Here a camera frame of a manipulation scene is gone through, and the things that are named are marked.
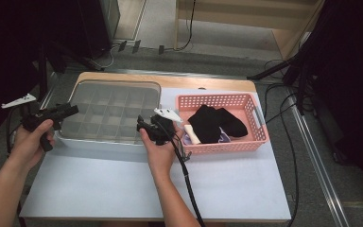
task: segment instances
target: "white table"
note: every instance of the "white table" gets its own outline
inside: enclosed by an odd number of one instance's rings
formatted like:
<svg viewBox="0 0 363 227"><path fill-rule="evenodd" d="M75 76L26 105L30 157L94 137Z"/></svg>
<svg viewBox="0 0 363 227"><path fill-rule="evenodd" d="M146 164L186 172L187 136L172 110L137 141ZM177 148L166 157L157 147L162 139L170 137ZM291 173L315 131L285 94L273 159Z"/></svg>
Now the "white table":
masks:
<svg viewBox="0 0 363 227"><path fill-rule="evenodd" d="M199 93L226 92L163 88L161 103L174 109L176 95ZM204 220L290 219L270 142L256 151L193 155L186 166ZM177 160L171 176L194 213ZM69 146L57 139L43 159L21 217L161 220L163 214L143 146L92 142Z"/></svg>

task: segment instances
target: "black cloth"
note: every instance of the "black cloth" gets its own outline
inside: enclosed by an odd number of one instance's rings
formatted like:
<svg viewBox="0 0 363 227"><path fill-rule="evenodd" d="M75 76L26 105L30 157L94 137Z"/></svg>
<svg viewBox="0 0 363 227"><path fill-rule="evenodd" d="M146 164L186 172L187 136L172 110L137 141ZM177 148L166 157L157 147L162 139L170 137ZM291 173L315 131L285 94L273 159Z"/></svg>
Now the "black cloth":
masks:
<svg viewBox="0 0 363 227"><path fill-rule="evenodd" d="M214 107L202 105L188 121L202 144L213 144L219 141L220 118Z"/></svg>
<svg viewBox="0 0 363 227"><path fill-rule="evenodd" d="M23 13L26 6L27 1L0 1L0 125L8 115L1 104L25 96L40 79L32 64L38 56L29 23L34 20Z"/></svg>
<svg viewBox="0 0 363 227"><path fill-rule="evenodd" d="M218 143L221 134L220 128L233 137L248 134L244 123L224 108L216 110L214 107L201 105L188 121L202 144Z"/></svg>

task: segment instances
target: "pink basket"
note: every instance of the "pink basket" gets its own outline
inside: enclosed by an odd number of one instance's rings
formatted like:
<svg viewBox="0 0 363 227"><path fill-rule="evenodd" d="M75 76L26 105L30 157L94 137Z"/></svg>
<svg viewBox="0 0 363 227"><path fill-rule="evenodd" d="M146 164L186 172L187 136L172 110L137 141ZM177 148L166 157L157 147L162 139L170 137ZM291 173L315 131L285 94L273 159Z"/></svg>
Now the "pink basket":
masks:
<svg viewBox="0 0 363 227"><path fill-rule="evenodd" d="M264 118L259 112L255 98L250 93L215 94L215 95L182 95L176 97L176 107L183 120L183 125L189 124L188 118L196 113L199 107L207 106L225 108L239 118L247 127L248 135L232 138L230 143L183 145L189 153L213 153L221 151L254 151L269 140Z"/></svg>

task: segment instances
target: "black cable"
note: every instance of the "black cable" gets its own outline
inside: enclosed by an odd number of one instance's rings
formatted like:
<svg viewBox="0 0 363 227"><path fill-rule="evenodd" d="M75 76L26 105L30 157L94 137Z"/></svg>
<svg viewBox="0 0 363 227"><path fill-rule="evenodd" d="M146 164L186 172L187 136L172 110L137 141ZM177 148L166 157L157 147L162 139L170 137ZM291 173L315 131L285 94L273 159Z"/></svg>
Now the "black cable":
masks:
<svg viewBox="0 0 363 227"><path fill-rule="evenodd" d="M113 53L112 53L112 51L117 47L118 45L116 44L116 45L114 45L113 47L111 47L111 49L109 50L109 54L111 55L111 63L109 63L109 64L106 64L106 65L102 65L101 63L98 63L98 62L96 62L96 61L94 61L93 59L90 59L90 62L92 62L93 64L95 64L96 66L98 66L98 67L101 67L102 69L105 69L105 68L108 68L108 67L110 67L110 66L112 66L113 64L114 64L114 56L113 56Z"/></svg>
<svg viewBox="0 0 363 227"><path fill-rule="evenodd" d="M300 189L300 187L299 187L299 173L298 173L298 169L297 169L296 151L294 149L293 142L291 141L290 134L288 133L287 126L285 125L285 120L283 118L283 113L282 113L282 107L283 107L283 105L285 104L285 102L287 101L287 99L290 96L288 96L287 98L285 98L285 100L282 102L282 104L281 104L281 106L279 108L279 110L281 112L280 116L281 116L282 124L283 124L283 126L285 128L285 133L287 135L288 143L289 143L289 145L291 147L291 153L293 155L295 184L296 184L296 201L295 201L295 205L294 205L294 211L293 211L293 215L291 216L290 222L287 224L287 227L290 227L293 224L294 219L296 218L297 210L298 210L298 207L299 207L299 196L300 196L300 191L299 191L299 189Z"/></svg>
<svg viewBox="0 0 363 227"><path fill-rule="evenodd" d="M187 15L187 1L184 1L184 10L185 14ZM188 27L187 18L185 19L185 27L187 27L187 30L190 31L190 28Z"/></svg>
<svg viewBox="0 0 363 227"><path fill-rule="evenodd" d="M180 47L180 48L165 48L164 51L166 51L166 50L181 51L181 50L184 50L185 47L187 47L190 44L191 38L193 37L193 20L194 20L194 9L195 8L196 8L196 0L194 0L194 2L193 2L193 9L191 11L190 29L189 29L190 36L188 38L187 43L184 46Z"/></svg>
<svg viewBox="0 0 363 227"><path fill-rule="evenodd" d="M188 177L188 170L187 170L187 167L185 166L184 160L182 159L182 156L181 156L181 154L179 152L178 146L176 146L175 142L173 141L173 137L169 135L169 133L161 125L161 123L159 123L158 121L153 122L153 123L158 125L161 128L161 130L168 137L169 141L172 143L172 145L173 145L173 147L175 149L176 157L178 157L179 162L181 163L181 169L182 169L182 172L184 174L185 184L187 185L188 195L190 196L190 201L191 201L191 203L193 205L194 211L196 212L197 220L199 221L200 226L205 227L205 223L202 220L201 214L199 213L199 208L197 207L197 204L196 204L196 199L194 198L193 188L191 187L190 178Z"/></svg>
<svg viewBox="0 0 363 227"><path fill-rule="evenodd" d="M284 60L270 60L270 61L267 61L265 64L264 64L264 71L267 71L267 65L273 61L281 61L281 62L284 62ZM282 69L279 70L279 72L282 74L282 76L284 77L285 74L283 73ZM270 77L274 78L274 79L281 79L281 78L277 78L277 77L274 77L273 75L269 75Z"/></svg>
<svg viewBox="0 0 363 227"><path fill-rule="evenodd" d="M247 79L255 79L255 80L263 79L263 78L265 78L269 75L272 75L272 74L276 73L277 71L280 71L288 66L293 66L294 65L293 63L296 60L297 60L297 57L295 55L295 56L291 57L290 59L282 61L279 64L267 69L264 72L261 72L261 73L255 75L255 76L247 76Z"/></svg>
<svg viewBox="0 0 363 227"><path fill-rule="evenodd" d="M291 88L297 88L295 86L288 86L288 85L284 85L283 83L272 83L270 84L266 91L265 91L265 108L264 108L264 119L267 118L267 113L268 113L268 92L270 90L272 90L273 88L277 88L277 87L291 87Z"/></svg>
<svg viewBox="0 0 363 227"><path fill-rule="evenodd" d="M184 152L184 149L183 149L183 146L182 146L182 140L177 134L175 134L175 135L178 138L178 141L179 141L179 144L180 144L181 150L179 150L179 152L181 153L182 159L183 159L184 162L187 162L188 160L190 160L191 151L188 153L187 156L185 156L185 152Z"/></svg>
<svg viewBox="0 0 363 227"><path fill-rule="evenodd" d="M279 87L279 86L283 86L282 84L270 84L265 92L265 101L266 101L266 105L267 105L267 93L270 89L272 88L275 88L275 87ZM282 123L283 123L283 126L284 126L284 129L285 129L285 133L287 135L287 139L288 139L288 142L289 142L289 145L291 147L291 152L292 152L292 156L293 156L293 164L294 164L294 174L295 174L295 185L296 185L296 201L295 201L295 206L294 206L294 211L293 211L293 215L291 217L291 220L290 222L287 224L287 227L290 227L292 224L293 224L293 221L297 215L297 210L298 210L298 207L299 207L299 196L300 196L300 187L299 187L299 177L298 177L298 170L297 170L297 159L296 159L296 151L294 149L294 146L293 146L293 143L291 141L291 137L290 137L290 134L288 133L288 130L287 130L287 126L285 125L285 120L283 119L283 113L286 112L287 110L289 110L291 107L295 106L296 103L293 103L291 104L289 107L287 107L286 109L282 110L285 102L292 96L295 96L297 93L293 93L293 94L290 94L289 96L287 96L283 101L282 101L282 104L279 108L279 113L276 114L275 116L273 116L271 119L269 119L267 121L270 122L271 120L273 120L274 118L276 118L277 116L280 116L281 119L282 119Z"/></svg>
<svg viewBox="0 0 363 227"><path fill-rule="evenodd" d="M293 106L295 106L295 105L296 105L296 103L293 103L293 104L291 104L289 107L287 107L286 109L284 109L283 111L280 111L278 114L274 115L271 119L269 119L269 120L267 121L267 123L269 123L270 121L272 121L272 120L273 120L273 119L275 119L276 117L278 117L278 116L282 115L284 112L288 111L288 109L290 109L291 107L293 107Z"/></svg>

